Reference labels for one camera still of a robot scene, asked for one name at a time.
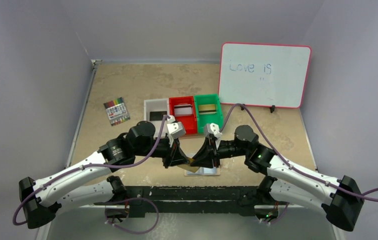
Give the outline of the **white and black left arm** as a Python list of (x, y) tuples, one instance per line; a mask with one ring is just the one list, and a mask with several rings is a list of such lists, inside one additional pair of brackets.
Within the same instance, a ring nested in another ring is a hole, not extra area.
[(179, 137), (186, 133), (181, 122), (165, 117), (160, 132), (166, 136), (155, 137), (155, 131), (152, 123), (140, 121), (69, 168), (38, 180), (20, 180), (17, 209), (24, 213), (22, 223), (36, 229), (69, 209), (126, 200), (124, 184), (112, 173), (140, 165), (150, 157), (161, 158), (165, 167), (189, 162), (179, 146)]

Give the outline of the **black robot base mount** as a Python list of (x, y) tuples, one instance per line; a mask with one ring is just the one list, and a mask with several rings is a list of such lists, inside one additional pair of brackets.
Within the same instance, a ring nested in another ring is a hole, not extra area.
[(172, 203), (136, 201), (116, 204), (121, 206), (123, 217), (141, 218), (146, 213), (176, 214), (238, 214), (243, 217), (255, 216), (262, 221), (275, 220), (285, 209), (285, 202), (277, 202), (266, 192), (266, 185), (260, 186), (124, 186), (119, 177), (107, 178), (112, 185), (112, 198), (136, 198), (141, 196), (150, 199), (185, 199), (185, 200), (218, 200), (241, 198), (242, 203), (260, 199), (266, 204), (241, 206), (235, 202), (228, 203)]

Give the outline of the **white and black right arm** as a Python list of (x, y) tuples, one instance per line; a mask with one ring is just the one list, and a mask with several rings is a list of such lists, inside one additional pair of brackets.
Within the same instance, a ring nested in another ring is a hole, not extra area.
[(222, 134), (214, 123), (205, 126), (204, 134), (205, 141), (191, 158), (190, 166), (214, 168), (221, 159), (245, 156), (248, 169), (264, 175), (257, 188), (261, 201), (300, 205), (324, 214), (342, 230), (354, 230), (364, 200), (345, 193), (361, 193), (353, 178), (322, 175), (280, 158), (274, 150), (259, 143), (258, 135), (248, 125), (237, 127), (233, 140), (221, 140)]

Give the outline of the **gold credit card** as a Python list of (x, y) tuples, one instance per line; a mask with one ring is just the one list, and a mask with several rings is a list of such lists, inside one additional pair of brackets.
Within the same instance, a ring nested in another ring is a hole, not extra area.
[(193, 162), (194, 160), (192, 158), (189, 158), (188, 159), (188, 163), (186, 164), (182, 164), (181, 165), (181, 168), (183, 168), (184, 170), (186, 171), (189, 171), (191, 173), (195, 173), (199, 170), (199, 167), (198, 166), (191, 166), (191, 163)]

